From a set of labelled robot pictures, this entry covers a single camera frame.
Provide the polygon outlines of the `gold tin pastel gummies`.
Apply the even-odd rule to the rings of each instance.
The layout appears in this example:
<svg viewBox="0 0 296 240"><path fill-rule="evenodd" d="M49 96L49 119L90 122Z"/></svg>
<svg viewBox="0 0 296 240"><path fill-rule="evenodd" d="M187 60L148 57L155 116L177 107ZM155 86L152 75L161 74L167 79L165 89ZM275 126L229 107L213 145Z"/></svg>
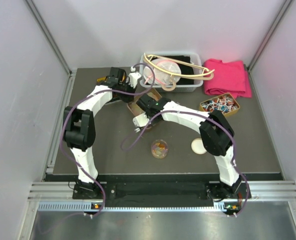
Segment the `gold tin pastel gummies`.
<svg viewBox="0 0 296 240"><path fill-rule="evenodd" d="M162 95L155 90L154 88L152 90L150 90L149 92L147 92L147 95L149 95L150 97L154 98L156 101L158 101L159 99L162 98ZM141 110L138 105L136 104L137 100L141 97L142 95L138 95L134 97L134 100L130 103L127 104L127 108L129 109L129 111L133 114L134 117L144 113L143 110Z"/></svg>

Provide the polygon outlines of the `clear round container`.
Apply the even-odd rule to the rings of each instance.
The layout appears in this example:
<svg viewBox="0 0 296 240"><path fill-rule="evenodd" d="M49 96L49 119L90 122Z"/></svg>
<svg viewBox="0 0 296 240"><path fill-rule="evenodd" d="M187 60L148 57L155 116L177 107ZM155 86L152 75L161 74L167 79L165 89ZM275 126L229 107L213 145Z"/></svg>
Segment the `clear round container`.
<svg viewBox="0 0 296 240"><path fill-rule="evenodd" d="M168 144L162 139L155 140L151 144L151 153L157 159L163 159L167 156L169 151Z"/></svg>

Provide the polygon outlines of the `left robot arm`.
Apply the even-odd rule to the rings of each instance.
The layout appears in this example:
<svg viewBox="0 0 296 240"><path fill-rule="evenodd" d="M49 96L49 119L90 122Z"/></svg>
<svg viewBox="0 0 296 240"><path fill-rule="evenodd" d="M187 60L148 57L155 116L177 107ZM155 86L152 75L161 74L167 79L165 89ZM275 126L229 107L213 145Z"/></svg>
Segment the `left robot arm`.
<svg viewBox="0 0 296 240"><path fill-rule="evenodd" d="M96 138L94 117L116 94L123 102L134 99L141 75L135 67L129 74L117 67L110 68L109 75L96 83L94 89L76 107L64 109L62 141L73 154L78 168L78 179L74 186L74 199L95 199L103 194L98 184L92 146Z"/></svg>

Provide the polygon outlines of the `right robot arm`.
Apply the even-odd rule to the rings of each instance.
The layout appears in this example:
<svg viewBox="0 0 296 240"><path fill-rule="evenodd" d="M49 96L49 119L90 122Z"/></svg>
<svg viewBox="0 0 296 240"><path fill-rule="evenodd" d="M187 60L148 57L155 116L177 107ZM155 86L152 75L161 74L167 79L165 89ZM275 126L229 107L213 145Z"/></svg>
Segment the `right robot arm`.
<svg viewBox="0 0 296 240"><path fill-rule="evenodd" d="M200 134L201 146L213 155L219 169L220 183L207 191L218 198L232 198L239 193L242 178L236 170L234 131L219 110L197 111L168 99L155 100L147 94L136 102L143 111L133 118L140 129L146 129L160 121L173 122Z"/></svg>

